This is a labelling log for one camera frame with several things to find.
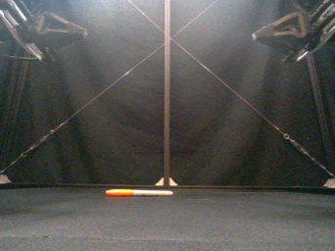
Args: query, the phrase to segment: diagonal wire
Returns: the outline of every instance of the diagonal wire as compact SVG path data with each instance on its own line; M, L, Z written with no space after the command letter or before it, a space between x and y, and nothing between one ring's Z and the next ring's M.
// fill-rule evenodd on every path
M143 17L149 20L149 22L158 28L161 32L161 28L157 24L151 21L147 15L139 10L139 8L127 0L127 2L133 5L133 7L139 11ZM185 54L197 62L197 64L205 69L205 71L216 78L216 80L224 85L224 87L229 90L229 92L237 97L237 99L248 106L248 108L257 114L257 116L266 122L266 124L274 128L274 130L282 135L284 139L293 145L293 147L300 151L310 160L320 169L322 169L329 176L335 177L335 175L328 171L326 167L321 165L321 163L310 156L306 150L301 147L301 145L290 139L289 135L284 133L278 127L272 123L272 121L264 116L264 114L256 109L256 107L245 100L245 98L234 91L234 89L225 83L225 81L212 72L212 70L200 62L200 60L186 51L186 49L174 41L174 37L190 26L190 24L201 17L201 15L210 9L210 7L218 2L216 0L205 9L204 11L188 22L188 24L178 30L178 32L169 38L170 41L177 45L177 47L185 52Z
M172 42L177 45L177 47L184 51L184 53L197 62L197 64L204 68L204 70L214 77L214 79L224 85L224 87L232 92L232 94L237 97L237 99L249 107L249 109L257 114L257 116L268 123L268 125L276 129L278 133L281 133L282 137L292 146L300 151L309 159L309 161L322 169L330 177L335 178L335 175L329 172L326 167L321 165L321 163L312 157L308 151L301 147L301 145L289 137L286 133L284 133L278 127L270 122L270 120L264 116L262 113L254 108L254 106L242 98L242 96L230 88L230 86L224 82L224 80L212 72L212 70L201 63L201 61L186 51L186 49L172 39Z
M188 22L188 24L178 30L178 32L172 36L174 38L189 26L190 24L202 16L202 14L213 7L213 5L218 2L216 0L201 12L200 14Z
M41 145L47 137L53 135L59 128L62 128L69 121L94 103L94 101L107 92L107 90L125 78L126 75L130 74L130 72L155 54L155 52L164 47L161 45L131 68L125 74L121 75L121 77L98 93L98 95L67 117L67 119L54 128L49 131L49 133L29 147L26 151L21 153L21 155L14 159L14 161L0 171L0 175L6 172L9 168L11 168L15 163L27 157L27 155L31 153L31 151Z
M258 117L268 123L268 125L274 128L284 136L278 127L266 119L266 117L260 113L254 106L245 100L245 98L232 89L232 87L225 83L225 81L210 71L210 69L200 62L200 60L185 50L185 48L172 39L172 42L177 47L185 52L185 54L197 62L197 64L204 68L204 70L216 78L216 80L225 86L225 88L233 93L237 99L250 108L250 110L258 115Z
M146 18L146 20L153 24L153 26L162 32L164 30L160 28L160 26L155 24L155 22L149 18L149 16L143 13L143 11L138 8L138 6L130 1L127 0L129 4L134 7L134 9L141 13L141 15Z

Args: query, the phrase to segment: orange marker cap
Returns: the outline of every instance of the orange marker cap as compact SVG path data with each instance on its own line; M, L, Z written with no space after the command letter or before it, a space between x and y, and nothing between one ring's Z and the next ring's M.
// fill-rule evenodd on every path
M130 189L110 189L105 192L109 197L130 197L133 196L133 190Z

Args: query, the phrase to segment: pole base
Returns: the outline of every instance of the pole base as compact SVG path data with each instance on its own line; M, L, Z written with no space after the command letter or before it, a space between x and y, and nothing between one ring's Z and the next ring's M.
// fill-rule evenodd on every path
M328 178L326 182L322 184L326 188L335 188L335 178Z
M10 183L11 181L7 179L6 175L0 175L0 184Z
M164 178L160 179L160 181L155 183L155 186L164 185ZM177 184L173 182L172 178L168 180L168 185L177 186Z

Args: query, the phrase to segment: black fabric backdrop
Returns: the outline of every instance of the black fabric backdrop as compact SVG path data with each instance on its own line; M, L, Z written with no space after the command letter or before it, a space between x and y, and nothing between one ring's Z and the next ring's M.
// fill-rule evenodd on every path
M292 11L288 1L220 0L186 25L213 2L170 1L170 35L186 26L174 41L324 162L305 61L281 64L250 39ZM164 29L162 0L45 1L89 36L58 51L55 63L30 63L6 163L113 86L9 170L13 181L154 184L162 176L164 47L133 67L164 33L133 5ZM177 184L322 184L321 169L173 42L169 100Z

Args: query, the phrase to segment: marker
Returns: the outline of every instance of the marker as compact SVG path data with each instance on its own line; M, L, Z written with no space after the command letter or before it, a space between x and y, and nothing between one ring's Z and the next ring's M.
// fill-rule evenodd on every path
M105 191L105 195L107 197L172 196L172 192L165 190L110 189Z

